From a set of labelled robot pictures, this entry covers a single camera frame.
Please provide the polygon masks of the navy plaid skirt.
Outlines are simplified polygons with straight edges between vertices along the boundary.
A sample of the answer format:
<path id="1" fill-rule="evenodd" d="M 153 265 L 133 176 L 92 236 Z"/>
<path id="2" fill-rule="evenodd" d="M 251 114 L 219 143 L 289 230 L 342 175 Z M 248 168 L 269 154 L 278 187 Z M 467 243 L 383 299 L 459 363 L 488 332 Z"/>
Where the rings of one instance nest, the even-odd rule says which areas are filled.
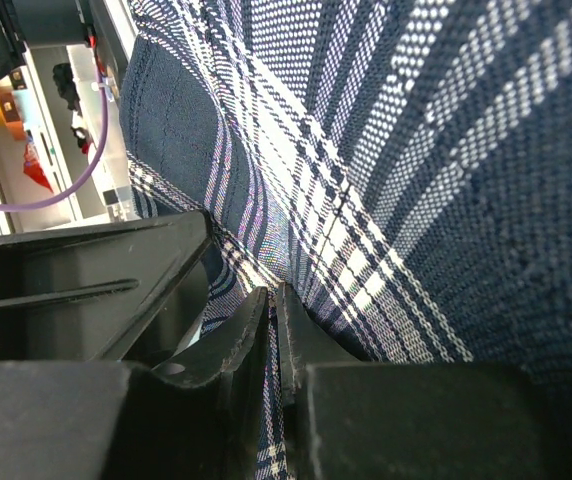
<path id="1" fill-rule="evenodd" d="M 210 216 L 202 331 L 287 282 L 369 360 L 520 367 L 572 458 L 572 1 L 129 8 L 133 198 Z"/>

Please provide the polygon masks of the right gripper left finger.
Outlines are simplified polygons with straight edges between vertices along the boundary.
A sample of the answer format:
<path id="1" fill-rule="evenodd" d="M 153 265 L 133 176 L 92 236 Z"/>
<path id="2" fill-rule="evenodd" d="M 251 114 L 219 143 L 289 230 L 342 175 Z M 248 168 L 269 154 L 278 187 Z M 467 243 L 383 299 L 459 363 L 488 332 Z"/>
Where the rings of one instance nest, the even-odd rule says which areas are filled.
<path id="1" fill-rule="evenodd" d="M 268 290 L 255 288 L 231 317 L 153 369 L 178 393 L 170 467 L 177 479 L 254 477 L 268 307 Z"/>

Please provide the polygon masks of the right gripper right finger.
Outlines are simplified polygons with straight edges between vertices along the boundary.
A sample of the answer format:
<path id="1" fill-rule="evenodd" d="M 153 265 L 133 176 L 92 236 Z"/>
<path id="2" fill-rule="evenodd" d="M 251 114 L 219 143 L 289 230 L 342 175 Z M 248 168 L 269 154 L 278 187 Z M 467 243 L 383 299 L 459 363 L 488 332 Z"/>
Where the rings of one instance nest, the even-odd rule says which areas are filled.
<path id="1" fill-rule="evenodd" d="M 365 479 L 371 366 L 308 315 L 294 287 L 277 293 L 284 440 L 298 479 Z"/>

